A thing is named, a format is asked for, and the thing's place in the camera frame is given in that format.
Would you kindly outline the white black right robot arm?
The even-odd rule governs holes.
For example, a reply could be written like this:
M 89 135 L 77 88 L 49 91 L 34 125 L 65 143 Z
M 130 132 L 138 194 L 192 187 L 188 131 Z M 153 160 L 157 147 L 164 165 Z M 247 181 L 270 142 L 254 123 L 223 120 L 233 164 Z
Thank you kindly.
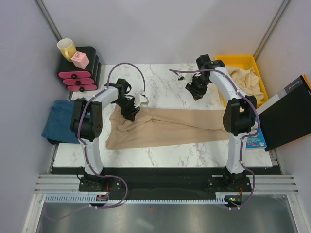
M 194 75 L 186 85 L 193 99 L 202 99 L 207 86 L 213 83 L 227 101 L 223 125 L 229 133 L 228 160 L 225 165 L 229 175 L 223 178 L 222 183 L 226 190 L 234 191 L 240 186 L 240 179 L 237 175 L 245 171 L 243 157 L 247 138 L 252 126 L 259 120 L 256 112 L 257 100 L 238 87 L 228 74 L 223 61 L 212 61 L 206 54 L 197 58 L 196 64 L 199 70 L 193 72 Z

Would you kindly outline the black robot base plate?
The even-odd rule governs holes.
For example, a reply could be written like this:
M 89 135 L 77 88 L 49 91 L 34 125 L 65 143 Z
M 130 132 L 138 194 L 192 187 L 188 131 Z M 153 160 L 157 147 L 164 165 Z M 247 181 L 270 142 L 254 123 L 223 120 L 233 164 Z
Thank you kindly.
M 101 177 L 84 173 L 80 192 L 108 192 L 111 199 L 213 200 L 216 193 L 252 190 L 247 173 L 225 168 L 104 168 Z

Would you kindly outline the tan beige t shirt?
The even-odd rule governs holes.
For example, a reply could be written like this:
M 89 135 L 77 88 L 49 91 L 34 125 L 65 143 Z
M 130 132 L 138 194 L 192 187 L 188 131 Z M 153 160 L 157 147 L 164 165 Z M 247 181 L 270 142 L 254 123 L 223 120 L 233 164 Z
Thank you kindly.
M 229 138 L 223 126 L 223 110 L 141 108 L 135 120 L 126 120 L 115 107 L 109 120 L 109 150 L 160 147 Z

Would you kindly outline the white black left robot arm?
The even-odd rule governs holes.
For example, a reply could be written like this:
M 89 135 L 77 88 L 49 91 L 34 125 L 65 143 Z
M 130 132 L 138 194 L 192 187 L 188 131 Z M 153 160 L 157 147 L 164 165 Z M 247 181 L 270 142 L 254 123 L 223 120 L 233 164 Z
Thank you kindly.
M 96 191 L 105 189 L 107 184 L 106 178 L 100 175 L 104 169 L 99 149 L 99 136 L 103 129 L 102 111 L 108 105 L 116 104 L 123 118 L 133 122 L 140 108 L 136 106 L 134 97 L 127 96 L 131 89 L 128 81 L 118 79 L 116 84 L 105 86 L 90 100 L 80 98 L 74 101 L 70 129 L 83 148 L 85 173 L 93 175 L 89 184 Z

